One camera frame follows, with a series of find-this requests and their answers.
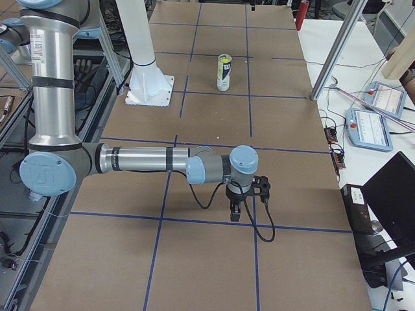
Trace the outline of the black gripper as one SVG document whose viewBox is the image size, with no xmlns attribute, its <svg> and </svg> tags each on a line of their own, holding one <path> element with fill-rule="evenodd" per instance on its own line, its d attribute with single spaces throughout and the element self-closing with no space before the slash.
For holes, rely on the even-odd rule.
<svg viewBox="0 0 415 311">
<path fill-rule="evenodd" d="M 253 185 L 238 186 L 236 182 L 226 186 L 226 196 L 230 200 L 230 221 L 239 222 L 241 217 L 241 202 L 252 192 Z"/>
</svg>

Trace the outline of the second grey robot arm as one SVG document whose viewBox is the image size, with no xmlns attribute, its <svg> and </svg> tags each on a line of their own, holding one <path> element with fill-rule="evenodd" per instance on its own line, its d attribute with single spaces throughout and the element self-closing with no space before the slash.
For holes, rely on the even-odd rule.
<svg viewBox="0 0 415 311">
<path fill-rule="evenodd" d="M 30 33 L 20 18 L 12 17 L 1 21 L 1 48 L 7 54 L 17 50 L 30 53 Z"/>
</svg>

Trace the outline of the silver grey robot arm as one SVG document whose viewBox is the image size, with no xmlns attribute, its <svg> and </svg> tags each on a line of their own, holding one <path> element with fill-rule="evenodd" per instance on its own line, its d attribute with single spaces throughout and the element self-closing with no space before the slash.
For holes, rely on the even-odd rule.
<svg viewBox="0 0 415 311">
<path fill-rule="evenodd" d="M 226 186 L 230 219 L 259 194 L 258 154 L 237 146 L 218 155 L 196 148 L 111 147 L 85 143 L 75 132 L 73 40 L 78 33 L 101 34 L 98 1 L 21 1 L 20 15 L 29 30 L 34 96 L 35 134 L 19 175 L 31 191 L 58 196 L 85 177 L 109 171 L 178 172 L 190 185 Z"/>
</svg>

